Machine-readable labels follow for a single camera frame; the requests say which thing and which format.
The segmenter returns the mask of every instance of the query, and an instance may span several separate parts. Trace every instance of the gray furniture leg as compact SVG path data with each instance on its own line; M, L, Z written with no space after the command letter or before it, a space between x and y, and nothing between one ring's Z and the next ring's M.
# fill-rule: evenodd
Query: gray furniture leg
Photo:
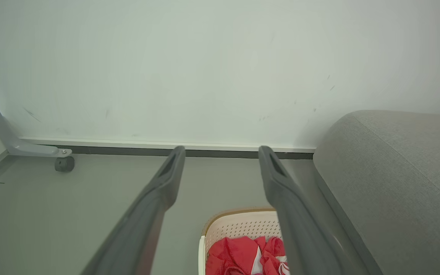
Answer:
M33 155L39 157L65 158L72 153L72 150L70 149L59 149L55 146L41 146L22 141L14 134L13 131L11 131L6 123L5 118L1 115L1 112L0 139L6 146L6 149L10 155Z

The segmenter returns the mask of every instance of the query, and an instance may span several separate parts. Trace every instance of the plastic laundry basket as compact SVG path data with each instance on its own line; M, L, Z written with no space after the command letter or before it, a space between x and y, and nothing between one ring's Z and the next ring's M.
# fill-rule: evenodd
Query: plastic laundry basket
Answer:
M234 209L215 215L206 223L198 247L198 274L205 274L208 250L222 238L281 238L278 215L273 208Z

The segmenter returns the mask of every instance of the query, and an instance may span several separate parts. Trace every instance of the gray fabric upholstery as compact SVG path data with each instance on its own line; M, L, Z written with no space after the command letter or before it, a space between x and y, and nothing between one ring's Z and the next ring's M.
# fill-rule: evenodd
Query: gray fabric upholstery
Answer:
M440 274L440 115L349 113L313 160L382 273Z

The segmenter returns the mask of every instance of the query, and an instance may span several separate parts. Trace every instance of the caster wheel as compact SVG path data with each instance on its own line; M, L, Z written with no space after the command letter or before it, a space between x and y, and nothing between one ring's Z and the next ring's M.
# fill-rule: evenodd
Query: caster wheel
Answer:
M74 158L57 158L54 164L55 170L58 172L70 172L74 169Z

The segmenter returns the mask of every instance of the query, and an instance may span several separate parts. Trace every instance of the gray floor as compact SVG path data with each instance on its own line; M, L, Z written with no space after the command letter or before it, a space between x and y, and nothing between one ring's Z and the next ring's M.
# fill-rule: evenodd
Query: gray floor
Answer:
M59 173L54 159L16 158L0 175L0 275L79 274L164 160L77 155L75 170ZM296 181L313 165L311 160L283 164ZM301 188L309 197L321 197L316 186ZM266 205L258 160L187 158L152 274L196 274L199 237L211 216ZM326 204L314 206L332 212Z

